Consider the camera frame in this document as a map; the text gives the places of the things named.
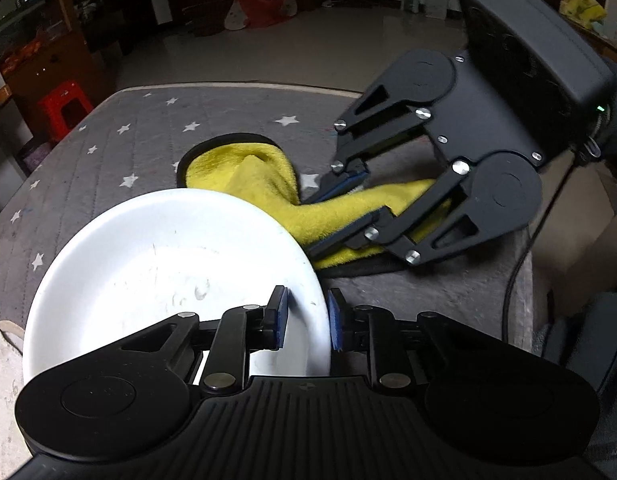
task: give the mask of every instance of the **microfiber cloth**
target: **microfiber cloth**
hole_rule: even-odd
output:
[[[177,169],[178,187],[220,191],[246,200],[275,218],[302,247],[384,205],[393,214],[400,214],[433,182],[384,184],[325,202],[300,205],[292,164],[272,140],[256,134],[228,134],[202,142],[186,153]],[[418,226],[411,235],[413,240],[421,240],[437,227],[446,206],[440,206]],[[313,264],[318,270],[326,269],[381,251],[378,246],[358,251],[342,248]]]

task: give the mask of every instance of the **metal screw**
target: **metal screw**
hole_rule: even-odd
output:
[[[409,386],[411,379],[404,374],[384,374],[380,377],[380,384],[386,388],[405,388]]]
[[[223,390],[235,384],[235,378],[231,374],[217,372],[204,378],[204,384],[213,390]]]
[[[463,160],[456,160],[452,167],[458,175],[466,175],[471,170],[471,167]]]
[[[377,238],[380,235],[380,232],[375,229],[375,227],[369,227],[365,232],[364,232],[364,238],[367,238],[368,240],[375,240],[375,238]]]
[[[418,116],[422,120],[430,119],[431,118],[431,111],[428,108],[418,108],[415,111],[415,115]]]
[[[331,164],[331,170],[333,170],[333,173],[342,173],[344,168],[345,165],[339,160],[334,160],[333,164]]]
[[[405,254],[404,259],[411,265],[417,263],[420,260],[420,253],[417,251],[409,251]]]

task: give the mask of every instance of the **tiled floor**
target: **tiled floor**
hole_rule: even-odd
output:
[[[124,58],[118,88],[196,81],[268,81],[363,91],[412,48],[446,53],[465,36],[459,21],[393,9],[317,9],[274,27],[208,38],[170,32]],[[561,157],[542,174],[545,202],[566,168]],[[595,168],[579,170],[534,250],[537,323],[551,283],[559,280],[608,221],[609,201]]]

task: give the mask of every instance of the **red plastic stool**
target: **red plastic stool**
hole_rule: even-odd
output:
[[[50,138],[55,142],[60,142],[93,111],[93,105],[75,81],[64,81],[38,105],[48,117]]]

